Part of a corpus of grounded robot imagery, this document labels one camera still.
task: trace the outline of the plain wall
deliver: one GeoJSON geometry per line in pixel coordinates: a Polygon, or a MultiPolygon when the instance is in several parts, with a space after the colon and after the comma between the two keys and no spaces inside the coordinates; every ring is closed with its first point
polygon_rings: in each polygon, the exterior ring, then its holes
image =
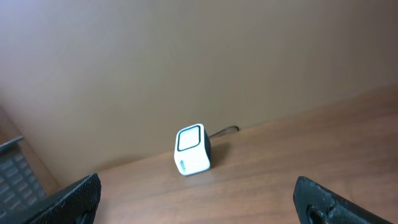
{"type": "Polygon", "coordinates": [[[398,82],[396,0],[0,7],[0,104],[63,185],[172,151],[190,123],[249,127],[398,82]]]}

